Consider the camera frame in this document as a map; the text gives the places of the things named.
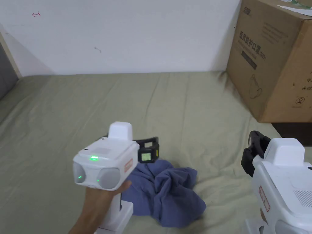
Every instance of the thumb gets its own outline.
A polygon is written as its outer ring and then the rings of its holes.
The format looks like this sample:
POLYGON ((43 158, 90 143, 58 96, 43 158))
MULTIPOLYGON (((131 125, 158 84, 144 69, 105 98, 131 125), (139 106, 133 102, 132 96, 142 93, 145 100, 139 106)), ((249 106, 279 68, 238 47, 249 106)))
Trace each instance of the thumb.
POLYGON ((131 181, 130 180, 125 181, 116 191, 114 191, 114 194, 117 195, 119 193, 122 193, 126 191, 128 188, 130 188, 130 186, 131 186, 131 181))

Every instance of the gray headboard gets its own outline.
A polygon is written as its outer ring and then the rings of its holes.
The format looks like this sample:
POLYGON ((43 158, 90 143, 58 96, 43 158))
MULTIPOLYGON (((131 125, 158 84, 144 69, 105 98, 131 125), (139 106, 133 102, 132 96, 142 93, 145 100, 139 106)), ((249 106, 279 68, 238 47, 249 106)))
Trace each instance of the gray headboard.
POLYGON ((17 74, 0 43, 0 99, 13 88, 17 81, 17 74))

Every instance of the crumpled towel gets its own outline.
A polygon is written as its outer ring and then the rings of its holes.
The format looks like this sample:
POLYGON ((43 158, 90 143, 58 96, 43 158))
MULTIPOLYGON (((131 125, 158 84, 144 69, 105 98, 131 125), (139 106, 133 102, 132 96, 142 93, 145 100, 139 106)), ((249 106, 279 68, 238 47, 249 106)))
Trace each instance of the crumpled towel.
POLYGON ((134 215, 151 215, 163 227, 185 227, 206 209, 192 190, 196 176, 196 170, 174 168, 166 160, 139 163, 128 177, 132 184, 122 200, 133 203, 134 215))

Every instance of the white handheld device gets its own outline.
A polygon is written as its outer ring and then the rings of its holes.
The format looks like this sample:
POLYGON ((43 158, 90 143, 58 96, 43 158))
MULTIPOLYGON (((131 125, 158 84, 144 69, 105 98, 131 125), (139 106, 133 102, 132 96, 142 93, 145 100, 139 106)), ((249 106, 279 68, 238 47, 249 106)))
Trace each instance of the white handheld device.
MULTIPOLYGON (((141 163, 153 163, 159 156, 158 138, 134 141, 132 125, 114 122, 108 137, 82 149, 74 157, 75 183, 108 191, 117 190, 133 169, 141 163), (152 142, 151 147, 145 143, 152 142)), ((133 204, 113 198, 108 213, 96 234, 121 234, 133 214, 133 204)))
POLYGON ((312 165, 304 156, 297 139, 250 133, 241 164, 267 223, 247 219, 244 233, 312 234, 312 165))

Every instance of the brown cardboard box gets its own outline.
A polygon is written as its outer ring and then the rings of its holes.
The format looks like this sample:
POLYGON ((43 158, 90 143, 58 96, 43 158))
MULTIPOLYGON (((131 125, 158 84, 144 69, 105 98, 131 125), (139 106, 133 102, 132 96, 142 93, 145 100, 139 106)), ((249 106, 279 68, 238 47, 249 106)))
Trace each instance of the brown cardboard box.
POLYGON ((312 17, 278 5, 242 1, 227 72, 258 122, 312 122, 312 17))

